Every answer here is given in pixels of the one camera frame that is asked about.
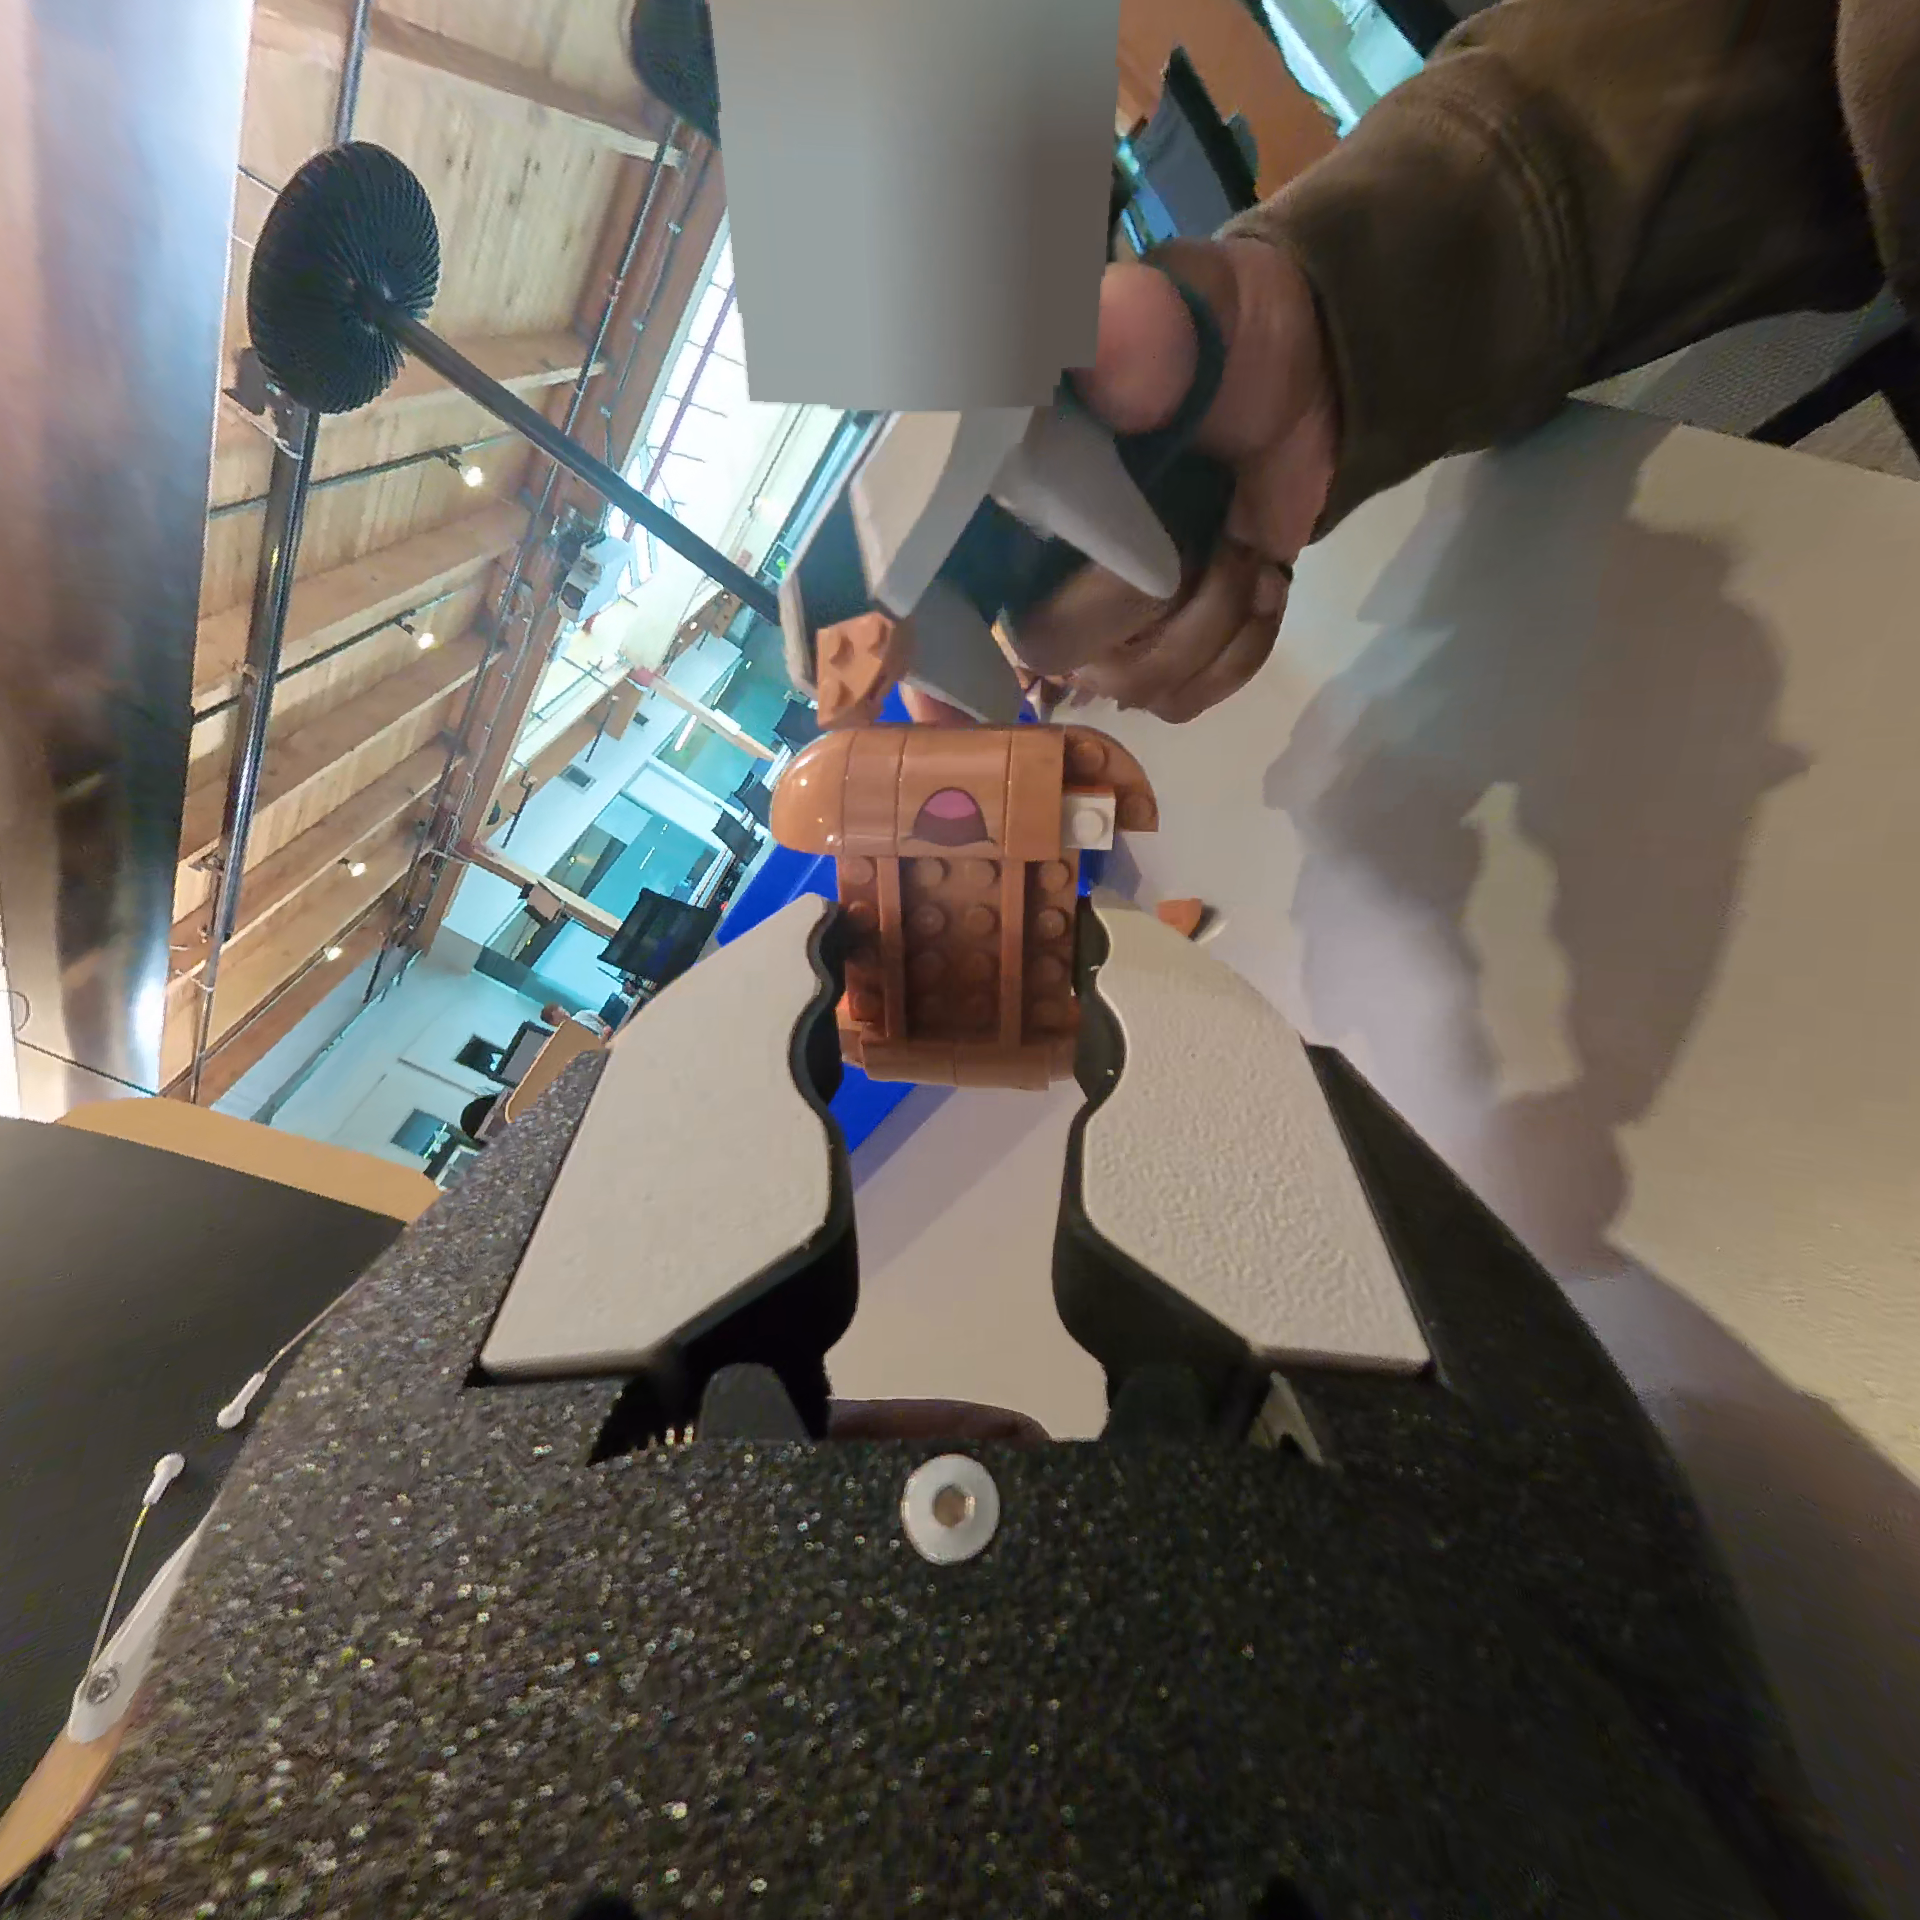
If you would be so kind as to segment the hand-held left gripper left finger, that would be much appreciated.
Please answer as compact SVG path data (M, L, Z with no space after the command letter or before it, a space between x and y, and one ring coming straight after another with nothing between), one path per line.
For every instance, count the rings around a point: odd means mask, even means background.
M841 946L837 906L798 896L618 1030L487 1330L483 1378L659 1374L713 1336L757 1365L810 1362L846 1333Z

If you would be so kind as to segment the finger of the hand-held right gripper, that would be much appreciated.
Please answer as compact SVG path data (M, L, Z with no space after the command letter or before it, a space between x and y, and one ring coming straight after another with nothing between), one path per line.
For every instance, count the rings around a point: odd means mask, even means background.
M1010 727L1023 708L997 624L1035 541L993 488L1033 413L898 413L851 480L871 606L905 629L902 680L986 727Z
M1182 582L1182 552L1117 442L1077 405L1027 411L992 477L992 504L1014 525L999 562L1002 608L1038 608L1083 566L1161 604Z

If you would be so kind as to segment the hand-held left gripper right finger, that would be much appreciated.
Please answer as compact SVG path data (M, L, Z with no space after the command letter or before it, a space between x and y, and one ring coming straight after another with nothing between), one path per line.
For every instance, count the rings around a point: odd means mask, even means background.
M1417 1375L1429 1339L1280 1008L1096 893L1063 1168L1063 1326L1111 1386L1288 1366Z

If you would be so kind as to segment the large blue plastic bin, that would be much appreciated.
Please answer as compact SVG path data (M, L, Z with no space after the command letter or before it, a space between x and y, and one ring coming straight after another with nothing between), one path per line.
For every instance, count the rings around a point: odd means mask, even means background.
M758 923L781 912L795 898L838 898L837 866L830 854L805 854L781 845L767 845L754 872L744 877L723 917L713 932L713 946L723 948L744 936ZM879 1125L905 1102L906 1088L875 1083L856 1067L846 1067L838 1091L832 1094L834 1115L848 1150L861 1147Z

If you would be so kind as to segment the brown lego assembly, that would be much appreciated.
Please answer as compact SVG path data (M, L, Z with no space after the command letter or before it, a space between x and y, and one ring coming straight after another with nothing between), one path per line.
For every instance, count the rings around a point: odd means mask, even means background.
M1090 727L873 724L810 740L775 784L770 828L834 868L842 1060L913 1088L1063 1082L1083 856L1158 826L1138 757Z

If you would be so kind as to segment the black board with wooden rim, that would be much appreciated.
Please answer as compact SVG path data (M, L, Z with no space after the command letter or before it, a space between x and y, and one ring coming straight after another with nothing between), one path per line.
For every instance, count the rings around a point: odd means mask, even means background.
M2 1784L63 1735L118 1607L206 1515L254 1374L438 1197L425 1174L170 1099L2 1123Z

